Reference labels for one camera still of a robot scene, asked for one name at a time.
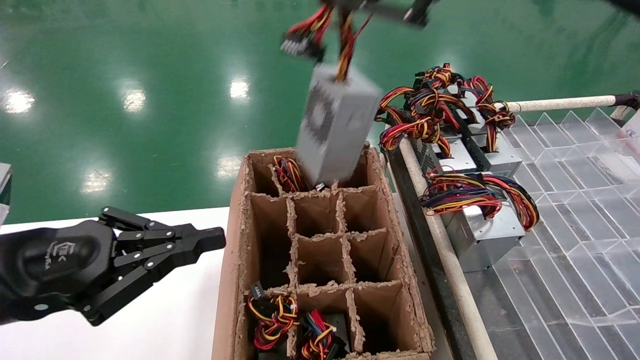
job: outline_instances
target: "green floor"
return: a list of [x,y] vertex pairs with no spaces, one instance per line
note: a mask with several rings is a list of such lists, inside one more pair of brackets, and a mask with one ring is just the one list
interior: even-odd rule
[[[279,41],[315,1],[0,6],[9,223],[228,206],[243,154],[295,144],[313,64]],[[448,61],[504,100],[612,94],[640,88],[639,33],[599,0],[441,0],[421,32],[374,19],[354,64],[385,89]]]

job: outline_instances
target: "cardboard box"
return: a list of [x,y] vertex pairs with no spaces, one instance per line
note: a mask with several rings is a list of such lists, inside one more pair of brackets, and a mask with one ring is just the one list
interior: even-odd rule
[[[212,358],[256,358],[245,302],[259,280],[302,311],[344,313],[349,359],[429,359],[433,333],[378,152],[366,146],[351,179],[301,193],[282,190],[274,155],[295,157],[249,153],[232,194]],[[291,359],[298,333],[286,339]]]

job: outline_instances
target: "silver power supply unit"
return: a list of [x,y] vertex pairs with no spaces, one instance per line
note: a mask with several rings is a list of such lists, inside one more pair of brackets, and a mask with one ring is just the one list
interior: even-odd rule
[[[447,90],[455,94],[458,92],[458,87],[452,85],[447,88]],[[467,126],[473,134],[473,141],[479,148],[486,147],[486,127],[484,126],[484,118],[482,118],[482,115],[476,110],[476,96],[467,91],[461,100],[471,109],[478,121],[478,124],[470,124]],[[467,116],[461,110],[456,110],[456,113],[461,119],[467,119]],[[497,152],[486,152],[483,154],[488,163],[488,168],[484,170],[495,175],[513,177],[513,174],[515,174],[520,164],[522,164],[522,158],[520,158],[516,150],[502,134],[497,134],[496,142]]]
[[[474,135],[471,139],[473,139],[480,148],[486,146],[486,135]],[[498,133],[496,137],[496,148],[498,150],[497,152],[486,152],[484,154],[490,164],[487,171],[495,175],[513,178],[513,174],[516,173],[516,170],[518,170],[518,167],[522,164],[522,159],[513,146],[511,146],[509,140],[500,133]]]
[[417,139],[410,139],[415,156],[418,159],[422,173],[433,171],[438,168],[440,174],[450,174],[452,172],[465,173],[476,172],[477,166],[471,155],[467,151],[462,140],[457,138],[447,138],[451,146],[451,157],[444,158],[442,151],[437,144],[426,143]]
[[350,68],[343,83],[335,81],[336,65],[314,68],[296,157],[312,183],[347,179],[376,116],[382,90]]
[[491,219],[485,219],[477,206],[441,215],[464,272],[492,266],[525,236],[511,201],[501,203],[502,209]]

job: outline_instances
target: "clear plastic tray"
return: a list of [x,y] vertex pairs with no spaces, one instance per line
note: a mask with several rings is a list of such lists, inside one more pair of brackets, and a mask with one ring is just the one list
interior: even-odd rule
[[[635,145],[600,109],[585,120],[570,111],[529,124],[518,117],[504,134],[524,159],[515,179],[536,199],[541,221],[489,273],[538,352],[527,358],[640,359]],[[476,302],[488,314],[479,289]],[[490,324],[494,346],[505,354],[500,331],[510,328]]]

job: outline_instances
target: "white table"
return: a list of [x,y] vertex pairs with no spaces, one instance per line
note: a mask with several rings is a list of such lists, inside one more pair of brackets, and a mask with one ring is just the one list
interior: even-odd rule
[[[227,230],[229,208],[141,214],[167,225]],[[86,219],[4,225],[0,234]],[[224,250],[172,271],[98,327],[75,311],[0,327],[3,360],[210,360]]]

